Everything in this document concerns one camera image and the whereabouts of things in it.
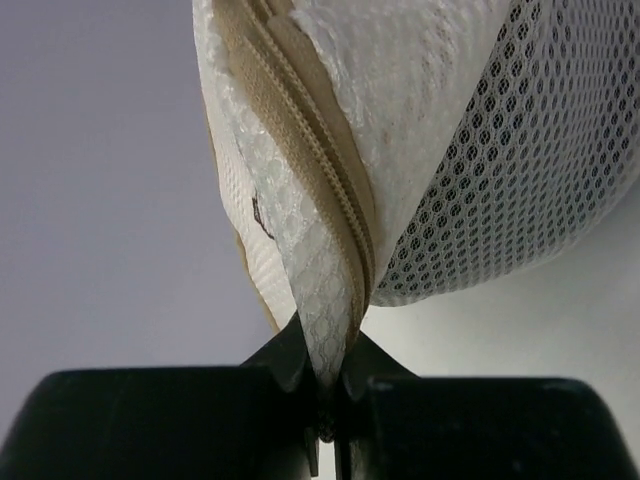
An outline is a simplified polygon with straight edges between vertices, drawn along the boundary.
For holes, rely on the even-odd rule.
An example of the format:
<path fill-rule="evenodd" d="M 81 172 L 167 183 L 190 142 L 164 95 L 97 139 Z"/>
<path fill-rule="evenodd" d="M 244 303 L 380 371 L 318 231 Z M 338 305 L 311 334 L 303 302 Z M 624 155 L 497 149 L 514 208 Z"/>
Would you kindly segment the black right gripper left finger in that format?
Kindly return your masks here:
<path fill-rule="evenodd" d="M 237 366 L 43 378 L 1 448 L 5 479 L 311 479 L 316 382 L 301 324 Z"/>

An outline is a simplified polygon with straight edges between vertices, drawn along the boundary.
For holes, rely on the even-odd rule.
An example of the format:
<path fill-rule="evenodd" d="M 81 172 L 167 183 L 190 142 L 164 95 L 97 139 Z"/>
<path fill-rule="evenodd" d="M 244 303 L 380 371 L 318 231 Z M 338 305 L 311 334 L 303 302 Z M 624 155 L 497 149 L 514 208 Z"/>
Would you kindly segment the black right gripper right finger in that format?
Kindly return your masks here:
<path fill-rule="evenodd" d="M 340 479 L 636 479 L 607 404 L 554 377 L 419 377 L 365 334 L 345 356 Z"/>

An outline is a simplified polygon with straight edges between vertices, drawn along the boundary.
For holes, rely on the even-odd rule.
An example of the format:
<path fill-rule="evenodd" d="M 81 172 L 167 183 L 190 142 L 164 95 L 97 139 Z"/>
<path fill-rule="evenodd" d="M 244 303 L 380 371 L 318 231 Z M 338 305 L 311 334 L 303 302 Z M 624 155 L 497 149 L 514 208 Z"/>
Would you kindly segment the white mesh laundry bag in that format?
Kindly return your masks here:
<path fill-rule="evenodd" d="M 370 306 L 567 249 L 639 175 L 635 1 L 196 1 L 224 208 L 331 388 Z"/>

